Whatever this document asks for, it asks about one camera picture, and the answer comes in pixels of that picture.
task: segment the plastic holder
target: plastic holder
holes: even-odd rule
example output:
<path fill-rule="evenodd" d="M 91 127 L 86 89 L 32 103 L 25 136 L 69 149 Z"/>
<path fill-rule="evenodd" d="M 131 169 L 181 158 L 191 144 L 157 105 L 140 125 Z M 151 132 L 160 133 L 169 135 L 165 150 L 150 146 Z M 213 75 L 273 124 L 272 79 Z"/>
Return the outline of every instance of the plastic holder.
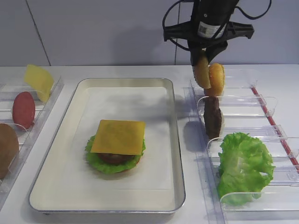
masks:
<path fill-rule="evenodd" d="M 16 132 L 19 141 L 19 152 L 11 161 L 8 173 L 0 179 L 0 210 L 18 177 L 40 131 L 43 128 L 64 84 L 59 77 L 54 78 L 54 84 L 50 92 L 50 98 L 46 103 L 39 100 L 37 93 L 29 85 L 0 84 L 0 123 L 10 125 Z M 33 97 L 36 105 L 36 113 L 33 125 L 29 129 L 15 124 L 12 119 L 12 107 L 15 97 L 27 91 Z"/>
<path fill-rule="evenodd" d="M 211 224 L 226 224 L 231 215 L 238 218 L 254 217 L 248 212 L 295 211 L 299 209 L 294 201 L 299 199 L 299 138 L 288 137 L 282 126 L 272 116 L 277 99 L 258 94 L 257 79 L 249 78 L 258 74 L 254 70 L 225 70 L 226 84 L 223 95 L 218 97 L 222 112 L 222 126 L 218 138 L 209 139 L 204 122 L 205 98 L 202 88 L 194 80 L 187 94 L 191 98 L 189 119 L 199 123 L 199 143 L 202 150 L 197 152 L 198 171 L 205 195 L 208 219 Z M 262 192 L 232 192 L 218 197 L 217 185 L 220 180 L 218 167 L 222 151 L 221 143 L 230 133 L 243 132 L 259 138 L 273 158 L 273 180 Z M 232 205 L 231 202 L 247 199 L 246 204 Z"/>

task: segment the cheese slice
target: cheese slice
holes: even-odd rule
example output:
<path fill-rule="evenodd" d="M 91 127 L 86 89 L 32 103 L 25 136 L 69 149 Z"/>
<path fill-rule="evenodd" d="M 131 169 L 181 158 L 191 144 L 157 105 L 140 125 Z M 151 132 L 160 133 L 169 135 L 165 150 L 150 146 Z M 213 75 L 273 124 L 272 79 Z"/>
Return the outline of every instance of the cheese slice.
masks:
<path fill-rule="evenodd" d="M 101 120 L 91 153 L 141 155 L 145 122 Z"/>
<path fill-rule="evenodd" d="M 54 80 L 47 70 L 33 64 L 27 65 L 24 82 L 36 90 L 41 101 L 48 101 Z"/>

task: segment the white table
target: white table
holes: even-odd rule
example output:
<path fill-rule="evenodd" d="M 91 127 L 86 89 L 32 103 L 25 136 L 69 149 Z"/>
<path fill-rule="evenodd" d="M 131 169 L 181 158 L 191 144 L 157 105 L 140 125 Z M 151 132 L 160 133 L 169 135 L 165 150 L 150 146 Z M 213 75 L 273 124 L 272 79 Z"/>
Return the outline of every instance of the white table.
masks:
<path fill-rule="evenodd" d="M 256 69 L 261 72 L 257 89 L 264 96 L 278 99 L 274 120 L 281 124 L 288 136 L 299 136 L 297 127 L 299 97 L 299 65 L 228 65 L 228 69 Z M 48 148 L 51 138 L 62 118 L 71 95 L 78 82 L 89 77 L 164 77 L 170 79 L 175 88 L 176 100 L 184 99 L 183 87 L 189 87 L 192 78 L 190 66 L 83 66 L 47 67 L 52 74 L 62 76 L 64 88 L 53 107 L 32 151 L 23 166 L 1 212 L 0 224 L 50 224 L 50 223 L 168 223 L 168 224 L 207 224 L 206 208 L 195 161 L 194 150 L 187 150 L 183 129 L 188 118 L 178 120 L 182 163 L 185 176 L 186 201 L 174 215 L 43 215 L 34 213 L 27 202 L 28 190 Z M 0 82 L 22 80 L 24 67 L 0 67 Z M 271 220 L 263 223 L 282 223 Z M 298 220 L 283 221 L 294 223 Z M 231 221 L 229 223 L 260 223 L 260 221 Z"/>

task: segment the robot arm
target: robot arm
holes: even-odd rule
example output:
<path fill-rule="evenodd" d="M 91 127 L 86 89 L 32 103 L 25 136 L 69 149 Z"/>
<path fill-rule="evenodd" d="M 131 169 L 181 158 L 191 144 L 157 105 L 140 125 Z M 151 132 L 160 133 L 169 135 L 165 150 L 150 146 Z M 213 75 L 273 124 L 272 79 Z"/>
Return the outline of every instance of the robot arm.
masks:
<path fill-rule="evenodd" d="M 210 63 L 227 48 L 227 40 L 239 36 L 245 36 L 248 39 L 252 37 L 254 29 L 251 24 L 229 21 L 235 8 L 239 9 L 247 18 L 255 20 L 264 16 L 272 4 L 272 0 L 270 0 L 265 13 L 252 17 L 236 6 L 239 0 L 189 0 L 189 2 L 193 2 L 191 20 L 166 27 L 165 20 L 168 13 L 183 1 L 186 2 L 186 0 L 179 0 L 174 3 L 163 18 L 164 41 L 170 40 L 178 47 L 190 51 L 192 66 L 197 63 L 202 49 L 206 49 L 206 57 Z M 174 39 L 187 40 L 188 47 L 178 44 Z"/>

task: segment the lettuce leaf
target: lettuce leaf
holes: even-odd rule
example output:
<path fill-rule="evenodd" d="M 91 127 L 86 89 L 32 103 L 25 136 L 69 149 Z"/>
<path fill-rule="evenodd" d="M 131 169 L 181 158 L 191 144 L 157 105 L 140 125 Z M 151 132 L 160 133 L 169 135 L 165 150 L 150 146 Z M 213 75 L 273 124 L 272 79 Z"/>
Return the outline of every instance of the lettuce leaf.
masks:
<path fill-rule="evenodd" d="M 219 197 L 233 192 L 261 192 L 273 179 L 273 160 L 267 147 L 244 133 L 228 134 L 223 139 L 220 157 Z M 243 205 L 260 194 L 231 194 L 223 203 Z"/>
<path fill-rule="evenodd" d="M 132 169 L 133 167 L 135 167 L 137 165 L 141 156 L 143 156 L 143 152 L 145 150 L 145 142 L 143 140 L 141 155 L 136 155 L 132 160 L 129 160 L 129 161 L 125 162 L 124 164 L 120 164 L 120 165 L 107 164 L 101 158 L 99 158 L 96 153 L 90 152 L 92 149 L 92 146 L 93 146 L 94 139 L 95 139 L 95 135 L 89 139 L 89 141 L 85 147 L 85 151 L 87 152 L 86 160 L 89 162 L 89 164 L 93 168 L 95 168 L 96 170 L 98 170 L 104 174 L 115 174 L 115 173 L 119 173 L 124 170 Z"/>

